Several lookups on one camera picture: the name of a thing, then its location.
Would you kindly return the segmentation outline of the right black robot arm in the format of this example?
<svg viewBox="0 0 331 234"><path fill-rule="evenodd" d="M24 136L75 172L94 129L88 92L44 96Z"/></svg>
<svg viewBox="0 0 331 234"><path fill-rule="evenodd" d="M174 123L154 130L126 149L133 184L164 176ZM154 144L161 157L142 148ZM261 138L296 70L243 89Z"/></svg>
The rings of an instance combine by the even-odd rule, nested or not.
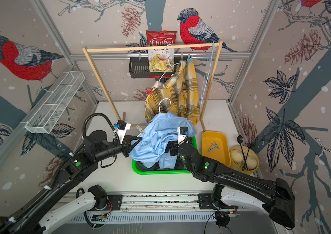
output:
<svg viewBox="0 0 331 234"><path fill-rule="evenodd" d="M260 179L235 171L216 160L200 155L189 139L187 137L183 143L168 143L166 152L171 156L178 156L194 178L217 184L215 190L219 192L224 185L253 196L263 202L262 208L271 220L289 229L295 227L295 195L285 180Z"/></svg>

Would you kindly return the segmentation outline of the green plastic mesh basket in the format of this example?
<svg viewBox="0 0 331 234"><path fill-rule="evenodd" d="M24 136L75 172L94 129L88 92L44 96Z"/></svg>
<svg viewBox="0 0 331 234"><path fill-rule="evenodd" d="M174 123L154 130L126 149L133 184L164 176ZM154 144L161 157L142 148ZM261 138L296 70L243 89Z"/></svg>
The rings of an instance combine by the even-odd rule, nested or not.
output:
<svg viewBox="0 0 331 234"><path fill-rule="evenodd" d="M177 134L144 136L129 153L139 175L188 174L178 153Z"/></svg>

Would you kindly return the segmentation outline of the white blue wire hanger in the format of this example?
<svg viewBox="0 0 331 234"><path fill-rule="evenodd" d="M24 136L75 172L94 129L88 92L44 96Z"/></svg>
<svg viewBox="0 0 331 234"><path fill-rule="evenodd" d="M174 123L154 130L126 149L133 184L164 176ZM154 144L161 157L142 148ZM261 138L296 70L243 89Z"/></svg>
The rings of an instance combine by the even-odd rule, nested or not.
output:
<svg viewBox="0 0 331 234"><path fill-rule="evenodd" d="M208 57L208 61L209 61L208 72L204 74L205 83L203 85L203 90L202 90L202 94L201 94L201 102L200 102L201 109L203 108L203 104L204 104L206 93L207 93L207 86L209 85L210 73L211 73L212 64L213 64L214 50L215 50L215 43L213 43L212 51Z"/></svg>

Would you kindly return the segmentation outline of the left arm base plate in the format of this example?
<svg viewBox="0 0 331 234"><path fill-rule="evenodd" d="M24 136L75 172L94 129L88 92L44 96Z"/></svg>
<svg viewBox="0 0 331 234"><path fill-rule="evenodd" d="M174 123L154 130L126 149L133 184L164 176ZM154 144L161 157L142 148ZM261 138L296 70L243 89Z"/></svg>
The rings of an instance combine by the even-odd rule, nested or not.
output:
<svg viewBox="0 0 331 234"><path fill-rule="evenodd" d="M89 211L119 211L122 201L123 195L107 195L98 200L94 199L93 207Z"/></svg>

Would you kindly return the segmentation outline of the dark multicolour plaid shirt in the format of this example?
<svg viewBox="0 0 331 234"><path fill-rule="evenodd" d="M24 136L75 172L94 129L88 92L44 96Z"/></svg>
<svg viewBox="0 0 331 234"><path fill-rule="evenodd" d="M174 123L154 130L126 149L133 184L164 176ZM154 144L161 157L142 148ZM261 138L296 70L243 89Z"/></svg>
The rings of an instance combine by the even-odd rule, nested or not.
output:
<svg viewBox="0 0 331 234"><path fill-rule="evenodd" d="M179 171L184 170L184 166L180 162L176 162L174 168L161 169L159 162L154 163L150 168L147 168L143 163L135 161L135 165L142 172L153 172L153 171Z"/></svg>

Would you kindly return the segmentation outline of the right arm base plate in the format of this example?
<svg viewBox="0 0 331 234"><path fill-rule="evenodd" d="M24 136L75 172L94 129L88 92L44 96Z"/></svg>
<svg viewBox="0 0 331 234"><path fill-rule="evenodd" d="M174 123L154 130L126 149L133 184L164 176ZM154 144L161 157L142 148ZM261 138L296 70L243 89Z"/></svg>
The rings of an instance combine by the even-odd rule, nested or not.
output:
<svg viewBox="0 0 331 234"><path fill-rule="evenodd" d="M212 194L199 193L197 202L200 210L221 209L221 204L218 200L212 198Z"/></svg>

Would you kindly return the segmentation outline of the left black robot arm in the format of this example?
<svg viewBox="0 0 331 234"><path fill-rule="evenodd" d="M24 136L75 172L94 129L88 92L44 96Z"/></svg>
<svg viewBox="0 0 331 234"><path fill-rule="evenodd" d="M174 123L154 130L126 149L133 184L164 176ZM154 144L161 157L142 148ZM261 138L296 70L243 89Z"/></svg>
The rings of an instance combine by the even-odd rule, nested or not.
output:
<svg viewBox="0 0 331 234"><path fill-rule="evenodd" d="M86 126L94 117L103 117L113 133L113 141L107 140L105 131L96 130L86 134ZM53 210L52 208L70 190L78 186L95 170L99 163L123 154L125 157L142 141L141 137L126 134L129 124L118 121L112 124L102 113L87 117L82 127L83 143L62 163L51 183L44 187L30 202L13 213L0 217L0 234L51 234L76 215L91 209L112 209L106 191L94 185L72 202Z"/></svg>

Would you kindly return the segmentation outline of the white hanger of blue shirt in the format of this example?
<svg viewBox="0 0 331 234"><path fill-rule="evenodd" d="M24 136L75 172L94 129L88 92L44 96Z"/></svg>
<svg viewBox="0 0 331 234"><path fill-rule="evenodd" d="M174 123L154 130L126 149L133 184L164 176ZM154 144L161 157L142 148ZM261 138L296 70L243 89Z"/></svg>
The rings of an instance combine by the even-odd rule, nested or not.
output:
<svg viewBox="0 0 331 234"><path fill-rule="evenodd" d="M170 98L163 98L158 103L158 112L159 112L159 114L169 112L168 109L171 106L172 106L172 102L171 102Z"/></svg>

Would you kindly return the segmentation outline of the light blue shirt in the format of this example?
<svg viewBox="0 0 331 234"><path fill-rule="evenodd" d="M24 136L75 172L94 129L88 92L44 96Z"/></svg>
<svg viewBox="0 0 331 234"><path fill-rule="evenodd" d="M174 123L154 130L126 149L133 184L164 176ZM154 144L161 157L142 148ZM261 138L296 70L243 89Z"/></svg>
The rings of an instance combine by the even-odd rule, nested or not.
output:
<svg viewBox="0 0 331 234"><path fill-rule="evenodd" d="M159 163L160 169L173 169L177 157L166 152L170 141L178 140L178 128L187 127L189 136L197 134L191 121L178 117L174 113L159 113L147 125L144 135L139 134L143 139L129 153L132 160L141 162L146 168L151 168Z"/></svg>

